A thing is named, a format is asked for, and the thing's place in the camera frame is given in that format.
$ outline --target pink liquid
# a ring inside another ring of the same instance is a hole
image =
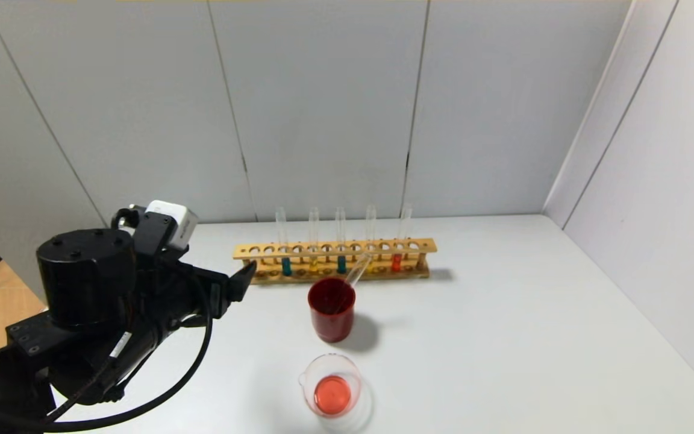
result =
[[[314,403],[327,415],[336,415],[347,408],[350,399],[349,384],[342,377],[328,376],[314,388]]]

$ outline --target test tube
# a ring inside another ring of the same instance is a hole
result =
[[[341,206],[336,208],[336,250],[339,250],[340,254],[336,257],[336,272],[339,274],[347,273],[347,258],[345,258],[343,250],[347,247],[345,246],[345,225],[347,219],[345,217],[345,209]]]
[[[377,239],[377,207],[374,205],[369,205],[366,207],[366,244],[367,250],[374,250],[377,248],[374,245],[374,240]],[[366,270],[368,272],[373,272],[374,267],[369,264],[369,268]]]
[[[309,209],[309,251],[317,252],[317,223],[320,222],[320,212],[317,207],[313,206]],[[317,256],[309,258],[309,272],[317,274]]]
[[[286,209],[278,206],[275,210],[275,222],[278,223],[278,244],[281,251],[289,253],[289,234],[286,233]],[[283,258],[280,261],[283,267],[283,275],[291,275],[291,258]]]
[[[411,206],[403,206],[403,210],[400,214],[400,223],[398,225],[398,238],[397,240],[402,241],[408,236],[408,225],[411,223]],[[402,253],[396,253],[393,255],[393,272],[400,271],[400,262],[403,259]]]

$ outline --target wooden test tube rack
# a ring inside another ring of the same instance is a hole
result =
[[[275,242],[268,244],[238,244],[234,247],[232,258],[240,259],[247,265],[256,260],[257,268],[251,284],[306,283],[323,277],[344,277],[338,274],[337,258],[344,256],[347,272],[360,257],[368,252],[372,258],[369,269],[361,280],[390,280],[391,278],[427,278],[427,253],[438,251],[432,238],[377,239],[369,242],[363,239],[347,241],[344,250],[337,250],[337,242],[319,242],[317,251],[311,252],[305,242],[291,242],[287,249]],[[402,255],[400,270],[393,271],[393,255]],[[291,260],[291,275],[283,275],[282,259]],[[316,258],[317,272],[311,270],[312,258]]]

